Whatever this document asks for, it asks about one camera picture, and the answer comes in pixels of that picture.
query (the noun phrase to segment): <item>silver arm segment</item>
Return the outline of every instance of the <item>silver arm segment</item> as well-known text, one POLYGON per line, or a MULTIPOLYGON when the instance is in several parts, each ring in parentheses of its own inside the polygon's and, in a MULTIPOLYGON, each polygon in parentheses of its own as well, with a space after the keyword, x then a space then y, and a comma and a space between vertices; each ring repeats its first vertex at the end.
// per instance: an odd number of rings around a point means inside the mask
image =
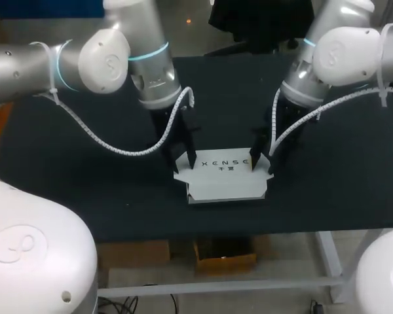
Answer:
MULTIPOLYGON (((128 62, 141 103, 171 107, 182 91, 153 0, 105 0, 101 30, 50 47, 57 89, 107 94, 128 62)), ((0 45, 0 103, 50 90, 50 56, 39 45, 0 45)))
POLYGON ((154 0, 105 0, 105 26, 119 29, 131 47, 132 80, 147 109, 172 106, 181 92, 154 0))
POLYGON ((336 27, 369 27, 373 11, 370 0, 328 0, 313 21, 301 51, 281 85, 282 95, 307 109, 319 107, 330 86, 320 81, 312 69, 316 43, 336 27))

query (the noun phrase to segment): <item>black tablecloth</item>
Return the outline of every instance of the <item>black tablecloth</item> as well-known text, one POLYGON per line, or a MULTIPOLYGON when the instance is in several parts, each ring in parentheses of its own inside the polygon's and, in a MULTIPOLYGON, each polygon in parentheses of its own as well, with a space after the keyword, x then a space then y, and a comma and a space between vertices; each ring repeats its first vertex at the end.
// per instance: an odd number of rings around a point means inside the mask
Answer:
MULTIPOLYGON (((250 147, 290 59, 175 59, 195 91, 197 149, 250 147)), ((329 100, 352 89, 334 89, 329 100)), ((139 150, 154 143, 132 83, 110 96, 61 98, 105 141, 139 150)), ((0 140, 0 178, 76 212, 96 241, 237 236, 393 227, 393 100, 377 94, 331 109, 310 124, 302 147, 261 201, 187 205, 159 154, 131 159, 93 142, 41 97, 19 101, 0 140)))

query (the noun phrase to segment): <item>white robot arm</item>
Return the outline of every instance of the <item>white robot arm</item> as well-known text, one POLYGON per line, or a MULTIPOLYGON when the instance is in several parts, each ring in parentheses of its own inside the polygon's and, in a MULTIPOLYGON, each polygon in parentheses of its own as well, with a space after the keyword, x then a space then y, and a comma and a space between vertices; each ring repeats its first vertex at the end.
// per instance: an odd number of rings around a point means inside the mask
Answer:
POLYGON ((50 63, 58 89, 108 94, 125 82, 128 62, 148 109, 172 106, 181 92, 153 0, 104 0, 101 29, 50 47, 0 45, 0 103, 47 92, 50 63))
POLYGON ((0 182, 0 313, 96 314, 96 270, 75 213, 0 182))
POLYGON ((313 69, 333 86, 376 79, 379 69, 385 82, 393 82, 393 25, 382 31, 357 27, 329 31, 316 45, 313 69))

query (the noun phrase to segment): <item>wire on floor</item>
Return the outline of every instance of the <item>wire on floor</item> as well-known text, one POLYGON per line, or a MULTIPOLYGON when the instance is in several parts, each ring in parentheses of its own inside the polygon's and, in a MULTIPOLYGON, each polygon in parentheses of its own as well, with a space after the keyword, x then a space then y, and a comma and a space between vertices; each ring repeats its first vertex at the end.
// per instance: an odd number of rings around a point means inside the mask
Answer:
MULTIPOLYGON (((173 304, 175 307, 175 314, 179 314, 178 303, 176 302, 175 296, 171 294, 170 297, 173 300, 173 304)), ((133 298, 127 297, 124 303, 116 302, 104 297, 99 297, 98 308, 102 309, 108 306, 115 308, 117 314, 135 314, 138 307, 138 297, 137 296, 133 298)))

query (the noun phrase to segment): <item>black cloth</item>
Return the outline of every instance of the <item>black cloth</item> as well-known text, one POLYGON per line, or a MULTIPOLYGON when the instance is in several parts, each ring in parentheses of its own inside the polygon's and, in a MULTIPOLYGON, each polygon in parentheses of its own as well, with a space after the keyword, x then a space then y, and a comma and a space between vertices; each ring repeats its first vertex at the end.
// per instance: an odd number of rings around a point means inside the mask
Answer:
MULTIPOLYGON (((291 60, 282 56, 177 58, 202 130, 197 149, 250 147, 291 60)), ((329 100, 350 88, 332 89, 329 100)), ((139 150, 155 142, 132 82, 111 95, 61 98, 103 140, 139 150)), ((0 140, 0 178, 76 212, 97 242, 246 236, 393 227, 393 99, 377 94, 330 109, 269 181, 265 200, 187 205, 185 184, 159 154, 131 159, 96 144, 65 111, 29 97, 0 140)))
POLYGON ((304 38, 314 19, 311 0, 215 0, 209 23, 266 53, 280 41, 304 38))

